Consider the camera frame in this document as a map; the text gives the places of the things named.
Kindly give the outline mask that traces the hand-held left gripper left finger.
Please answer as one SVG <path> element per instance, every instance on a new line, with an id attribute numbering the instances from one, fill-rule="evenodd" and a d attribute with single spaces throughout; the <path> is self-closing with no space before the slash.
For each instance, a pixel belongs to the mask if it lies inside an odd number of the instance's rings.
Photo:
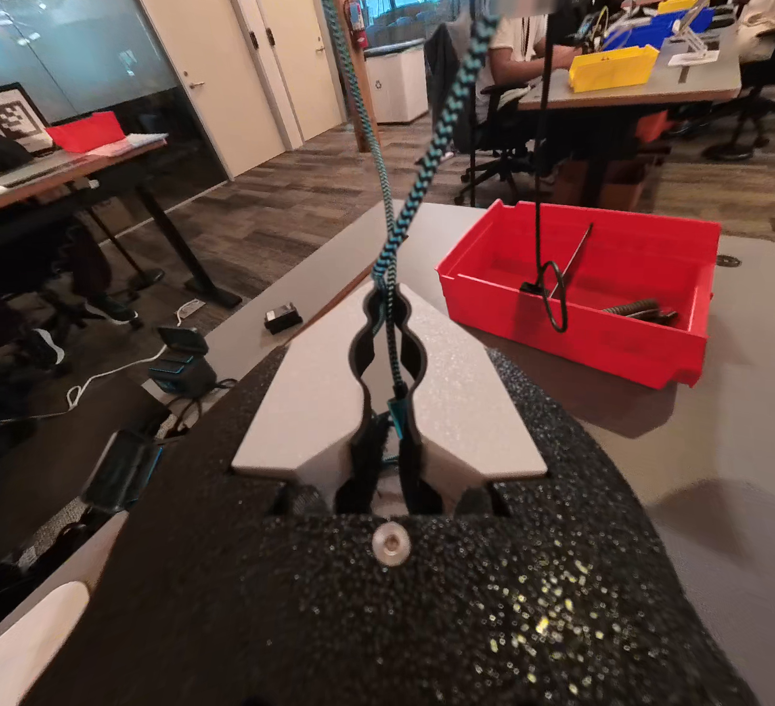
<path id="1" fill-rule="evenodd" d="M 350 476 L 350 442 L 364 419 L 364 388 L 350 347 L 367 325 L 365 282 L 288 344 L 232 460 L 247 477 L 314 487 L 326 503 Z"/>

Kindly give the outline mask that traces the red plastic bin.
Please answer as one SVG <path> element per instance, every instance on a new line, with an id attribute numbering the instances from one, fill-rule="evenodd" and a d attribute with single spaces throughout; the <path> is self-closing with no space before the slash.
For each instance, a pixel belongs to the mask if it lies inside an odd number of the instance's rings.
<path id="1" fill-rule="evenodd" d="M 695 385 L 708 343 L 720 224 L 542 204 L 542 259 L 566 279 L 558 333 L 536 280 L 533 203 L 497 201 L 437 265 L 450 318 L 659 390 Z"/>
<path id="2" fill-rule="evenodd" d="M 97 111 L 86 118 L 45 128 L 53 144 L 71 154 L 86 154 L 126 138 L 114 112 Z"/>
<path id="3" fill-rule="evenodd" d="M 659 140 L 663 133 L 670 130 L 673 120 L 669 110 L 650 113 L 641 117 L 635 127 L 635 137 L 640 145 Z"/>

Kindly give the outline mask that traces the small black adapter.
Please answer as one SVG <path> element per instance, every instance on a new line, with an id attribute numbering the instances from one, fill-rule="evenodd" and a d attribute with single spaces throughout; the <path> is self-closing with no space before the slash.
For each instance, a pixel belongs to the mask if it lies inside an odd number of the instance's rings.
<path id="1" fill-rule="evenodd" d="M 264 327 L 276 335 L 304 323 L 304 319 L 293 303 L 282 304 L 266 312 Z"/>

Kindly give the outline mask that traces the black battery charger case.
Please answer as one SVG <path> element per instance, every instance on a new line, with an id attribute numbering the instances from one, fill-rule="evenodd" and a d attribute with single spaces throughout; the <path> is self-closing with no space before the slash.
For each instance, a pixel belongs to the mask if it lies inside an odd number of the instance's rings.
<path id="1" fill-rule="evenodd" d="M 129 510 L 148 485 L 163 449 L 154 439 L 122 429 L 109 439 L 80 501 L 105 514 Z"/>
<path id="2" fill-rule="evenodd" d="M 161 391 L 189 400 L 213 391 L 218 376 L 206 358 L 209 347 L 205 336 L 196 329 L 172 326 L 160 326 L 157 332 L 165 347 L 149 364 L 150 380 Z"/>

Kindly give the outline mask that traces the cardboard box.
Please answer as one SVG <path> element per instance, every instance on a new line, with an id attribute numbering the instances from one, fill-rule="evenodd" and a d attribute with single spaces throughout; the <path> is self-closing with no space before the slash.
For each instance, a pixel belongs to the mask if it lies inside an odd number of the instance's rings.
<path id="1" fill-rule="evenodd" d="M 642 155 L 635 159 L 610 162 L 598 206 L 607 210 L 635 211 L 652 167 L 653 161 Z M 554 174 L 549 202 L 580 206 L 587 169 L 587 160 L 567 160 L 561 163 Z"/>

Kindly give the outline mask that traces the white recycling cabinet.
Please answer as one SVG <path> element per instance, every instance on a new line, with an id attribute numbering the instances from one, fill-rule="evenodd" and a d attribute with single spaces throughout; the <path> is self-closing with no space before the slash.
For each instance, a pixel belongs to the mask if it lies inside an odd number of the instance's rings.
<path id="1" fill-rule="evenodd" d="M 411 124 L 428 113 L 424 43 L 420 38 L 363 53 L 377 124 Z"/>

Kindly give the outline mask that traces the black office chair with jacket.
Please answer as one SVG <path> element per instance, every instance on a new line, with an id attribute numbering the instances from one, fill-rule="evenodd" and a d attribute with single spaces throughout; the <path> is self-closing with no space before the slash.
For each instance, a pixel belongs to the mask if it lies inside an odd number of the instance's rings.
<path id="1" fill-rule="evenodd" d="M 443 23 L 425 42 L 433 127 L 440 120 L 460 61 L 468 49 L 468 37 L 461 29 L 458 23 Z M 491 179 L 508 188 L 503 199 L 506 204 L 528 199 L 528 188 L 518 185 L 515 177 L 532 177 L 535 172 L 534 158 L 527 148 L 528 141 L 533 139 L 534 117 L 533 111 L 520 112 L 518 106 L 536 84 L 537 80 L 504 85 L 486 82 L 480 92 L 472 90 L 463 101 L 446 147 L 469 159 L 460 176 L 462 188 L 453 197 L 454 204 L 462 205 L 464 200 L 473 204 L 479 186 Z"/>

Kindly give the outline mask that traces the white mat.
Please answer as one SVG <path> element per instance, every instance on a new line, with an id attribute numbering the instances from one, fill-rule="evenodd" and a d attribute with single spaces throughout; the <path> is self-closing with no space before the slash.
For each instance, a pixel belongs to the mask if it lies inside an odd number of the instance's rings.
<path id="1" fill-rule="evenodd" d="M 82 582 L 59 585 L 2 634 L 2 705 L 21 703 L 72 634 L 89 600 Z"/>

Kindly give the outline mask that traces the large yellow plastic bin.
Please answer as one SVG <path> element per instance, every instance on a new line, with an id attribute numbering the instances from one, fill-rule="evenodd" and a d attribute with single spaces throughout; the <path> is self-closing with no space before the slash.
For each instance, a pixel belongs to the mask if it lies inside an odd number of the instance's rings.
<path id="1" fill-rule="evenodd" d="M 569 70 L 570 89 L 581 93 L 645 84 L 659 54 L 658 49 L 647 44 L 580 55 Z"/>

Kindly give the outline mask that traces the grey desk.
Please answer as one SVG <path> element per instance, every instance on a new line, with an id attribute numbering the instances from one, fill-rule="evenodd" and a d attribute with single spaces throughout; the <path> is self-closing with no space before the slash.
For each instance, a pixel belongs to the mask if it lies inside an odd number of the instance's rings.
<path id="1" fill-rule="evenodd" d="M 729 25 L 706 32 L 702 39 L 718 43 L 718 58 L 700 65 L 671 66 L 684 42 L 667 39 L 649 80 L 641 85 L 609 90 L 572 92 L 569 72 L 554 70 L 548 86 L 548 111 L 555 116 L 571 114 L 588 144 L 587 171 L 580 195 L 583 207 L 597 207 L 608 164 L 631 158 L 638 119 L 670 107 L 695 102 L 724 102 L 741 88 L 735 27 Z"/>

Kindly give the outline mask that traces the white door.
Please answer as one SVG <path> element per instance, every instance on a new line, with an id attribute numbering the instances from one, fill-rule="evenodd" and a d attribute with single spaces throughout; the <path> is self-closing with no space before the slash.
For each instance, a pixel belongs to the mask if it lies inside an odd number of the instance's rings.
<path id="1" fill-rule="evenodd" d="M 231 0 L 140 0 L 230 179 L 285 146 Z"/>
<path id="2" fill-rule="evenodd" d="M 343 122 L 317 0 L 258 0 L 303 141 Z"/>

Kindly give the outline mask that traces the red fire extinguisher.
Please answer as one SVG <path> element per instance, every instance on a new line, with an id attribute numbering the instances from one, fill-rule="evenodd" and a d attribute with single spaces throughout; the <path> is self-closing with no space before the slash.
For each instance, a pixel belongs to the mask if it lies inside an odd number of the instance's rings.
<path id="1" fill-rule="evenodd" d="M 361 0 L 344 0 L 344 15 L 355 50 L 364 52 L 369 48 L 369 43 Z"/>

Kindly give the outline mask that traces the black white tag board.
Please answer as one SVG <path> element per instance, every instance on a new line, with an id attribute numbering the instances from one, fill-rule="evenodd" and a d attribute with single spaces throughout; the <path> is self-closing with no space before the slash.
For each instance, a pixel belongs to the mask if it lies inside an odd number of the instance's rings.
<path id="1" fill-rule="evenodd" d="M 49 124 L 23 86 L 1 85 L 1 134 L 32 155 L 45 155 L 55 150 L 48 134 Z"/>

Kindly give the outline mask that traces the blue plastic bin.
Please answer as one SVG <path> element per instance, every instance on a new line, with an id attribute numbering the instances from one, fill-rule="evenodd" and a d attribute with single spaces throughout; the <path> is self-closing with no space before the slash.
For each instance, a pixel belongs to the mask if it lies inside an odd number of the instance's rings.
<path id="1" fill-rule="evenodd" d="M 618 22 L 606 37 L 603 49 L 612 51 L 623 48 L 643 48 L 650 45 L 661 50 L 665 41 L 674 38 L 673 24 L 681 20 L 692 10 L 680 10 L 657 13 L 647 22 L 634 25 L 633 21 Z M 690 29 L 697 35 L 704 33 L 714 18 L 714 8 L 705 7 L 693 19 Z"/>

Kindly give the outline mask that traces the wooden post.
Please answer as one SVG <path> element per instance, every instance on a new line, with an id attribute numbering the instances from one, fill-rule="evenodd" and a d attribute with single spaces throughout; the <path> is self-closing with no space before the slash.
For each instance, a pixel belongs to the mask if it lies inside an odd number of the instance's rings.
<path id="1" fill-rule="evenodd" d="M 367 140 L 367 128 L 363 121 L 367 120 L 371 126 L 372 133 L 377 139 L 380 138 L 376 118 L 374 114 L 373 102 L 371 98 L 371 90 L 367 79 L 367 69 L 365 60 L 363 57 L 363 48 L 356 40 L 356 34 L 353 32 L 352 21 L 350 19 L 350 7 L 356 0 L 332 0 L 335 4 L 335 12 L 337 15 L 338 23 L 344 36 L 346 43 L 346 49 L 348 57 L 351 61 L 354 70 L 354 76 L 357 81 L 358 91 L 361 94 L 363 100 L 364 110 L 366 111 L 366 117 L 361 117 L 359 114 L 354 94 L 350 90 L 350 83 L 346 82 L 347 89 L 347 103 L 350 109 L 354 132 L 356 136 L 356 144 L 358 151 L 361 153 L 367 153 L 370 150 L 369 142 Z"/>

